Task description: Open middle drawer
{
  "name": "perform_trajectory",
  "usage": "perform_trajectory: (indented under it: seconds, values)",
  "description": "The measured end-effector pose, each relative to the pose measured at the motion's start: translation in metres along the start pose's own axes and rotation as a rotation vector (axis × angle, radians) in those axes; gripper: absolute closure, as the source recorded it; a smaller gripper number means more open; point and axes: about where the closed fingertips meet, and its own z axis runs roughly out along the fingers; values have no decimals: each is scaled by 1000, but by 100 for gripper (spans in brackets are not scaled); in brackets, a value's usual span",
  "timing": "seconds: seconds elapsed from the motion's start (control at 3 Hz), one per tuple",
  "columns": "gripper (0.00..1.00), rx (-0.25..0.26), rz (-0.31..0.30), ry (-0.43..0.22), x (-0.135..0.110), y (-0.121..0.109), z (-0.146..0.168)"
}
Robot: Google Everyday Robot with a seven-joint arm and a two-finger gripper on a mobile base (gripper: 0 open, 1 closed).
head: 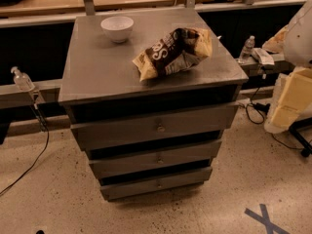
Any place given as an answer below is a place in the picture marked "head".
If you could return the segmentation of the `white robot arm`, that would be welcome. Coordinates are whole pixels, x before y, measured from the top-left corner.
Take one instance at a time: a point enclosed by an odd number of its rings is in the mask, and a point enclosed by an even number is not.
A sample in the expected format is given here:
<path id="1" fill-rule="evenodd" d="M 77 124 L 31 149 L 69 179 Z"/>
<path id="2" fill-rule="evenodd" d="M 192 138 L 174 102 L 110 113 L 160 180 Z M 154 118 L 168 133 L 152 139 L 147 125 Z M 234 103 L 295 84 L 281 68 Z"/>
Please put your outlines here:
<path id="1" fill-rule="evenodd" d="M 307 0 L 287 25 L 284 58 L 294 65 L 290 75 L 276 81 L 264 129 L 286 131 L 312 104 L 312 0 Z"/>

